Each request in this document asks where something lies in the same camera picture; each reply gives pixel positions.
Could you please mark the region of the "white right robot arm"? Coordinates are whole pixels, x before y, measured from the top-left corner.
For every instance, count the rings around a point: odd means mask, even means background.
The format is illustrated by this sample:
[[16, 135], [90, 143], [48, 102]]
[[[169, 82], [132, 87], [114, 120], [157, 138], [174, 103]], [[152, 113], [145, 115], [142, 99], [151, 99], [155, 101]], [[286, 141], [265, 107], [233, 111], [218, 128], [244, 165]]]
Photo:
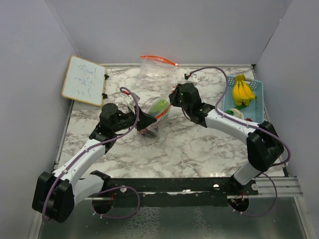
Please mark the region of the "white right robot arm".
[[229, 182], [229, 189], [240, 195], [253, 178], [266, 172], [284, 152], [284, 146], [273, 125], [255, 123], [221, 112], [216, 106], [201, 101], [192, 83], [178, 84], [169, 95], [172, 106], [180, 107], [190, 121], [226, 133], [247, 146], [248, 162], [241, 166]]

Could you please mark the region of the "clear zip top bag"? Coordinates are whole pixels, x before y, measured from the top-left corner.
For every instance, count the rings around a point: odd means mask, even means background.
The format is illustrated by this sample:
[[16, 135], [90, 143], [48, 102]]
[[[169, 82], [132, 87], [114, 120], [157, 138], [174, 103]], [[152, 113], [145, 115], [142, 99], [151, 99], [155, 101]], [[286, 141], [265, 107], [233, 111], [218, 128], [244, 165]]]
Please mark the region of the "clear zip top bag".
[[170, 108], [171, 108], [171, 104], [169, 102], [169, 99], [165, 99], [165, 100], [168, 101], [169, 106], [165, 109], [164, 112], [162, 112], [160, 115], [155, 117], [157, 119], [157, 122], [151, 124], [150, 126], [148, 126], [147, 128], [145, 128], [145, 129], [143, 129], [141, 131], [138, 131], [138, 135], [143, 136], [145, 138], [159, 138], [160, 131], [163, 128], [163, 125], [164, 125], [164, 123], [166, 121], [166, 118], [167, 118], [167, 116], [169, 114], [169, 111], [170, 111]]
[[179, 68], [179, 64], [156, 55], [140, 56], [139, 80], [164, 80], [171, 77]]

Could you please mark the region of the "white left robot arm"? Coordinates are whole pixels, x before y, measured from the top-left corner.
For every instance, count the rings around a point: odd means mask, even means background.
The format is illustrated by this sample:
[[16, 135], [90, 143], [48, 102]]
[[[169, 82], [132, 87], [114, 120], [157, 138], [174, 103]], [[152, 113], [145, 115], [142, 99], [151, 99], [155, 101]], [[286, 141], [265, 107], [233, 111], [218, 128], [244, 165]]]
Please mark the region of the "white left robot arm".
[[82, 149], [54, 172], [39, 175], [32, 208], [43, 218], [62, 223], [71, 215], [74, 206], [87, 196], [95, 193], [106, 196], [110, 184], [105, 181], [105, 176], [94, 173], [84, 180], [81, 177], [121, 138], [117, 134], [119, 131], [144, 129], [156, 121], [155, 117], [144, 113], [138, 106], [127, 113], [120, 111], [113, 103], [102, 106], [99, 122]]

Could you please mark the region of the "yellow fake banana bunch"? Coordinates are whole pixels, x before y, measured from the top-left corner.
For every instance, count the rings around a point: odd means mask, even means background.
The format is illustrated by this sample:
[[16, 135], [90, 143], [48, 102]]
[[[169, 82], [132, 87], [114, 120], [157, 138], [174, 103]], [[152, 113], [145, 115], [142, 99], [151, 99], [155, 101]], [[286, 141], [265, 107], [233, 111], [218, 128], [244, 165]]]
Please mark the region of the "yellow fake banana bunch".
[[237, 106], [249, 106], [251, 101], [256, 98], [251, 88], [245, 83], [245, 80], [246, 78], [243, 74], [237, 75], [234, 78], [235, 85], [232, 90], [232, 98]]

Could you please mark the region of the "white fake mushroom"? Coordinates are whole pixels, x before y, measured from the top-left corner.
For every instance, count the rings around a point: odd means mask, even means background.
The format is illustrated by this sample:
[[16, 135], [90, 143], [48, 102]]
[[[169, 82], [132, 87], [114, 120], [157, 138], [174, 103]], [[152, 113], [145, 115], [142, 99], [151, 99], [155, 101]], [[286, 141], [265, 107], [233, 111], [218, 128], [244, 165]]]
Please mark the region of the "white fake mushroom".
[[233, 113], [234, 117], [239, 118], [241, 120], [245, 119], [244, 114], [240, 110], [236, 108], [230, 108], [229, 111]]

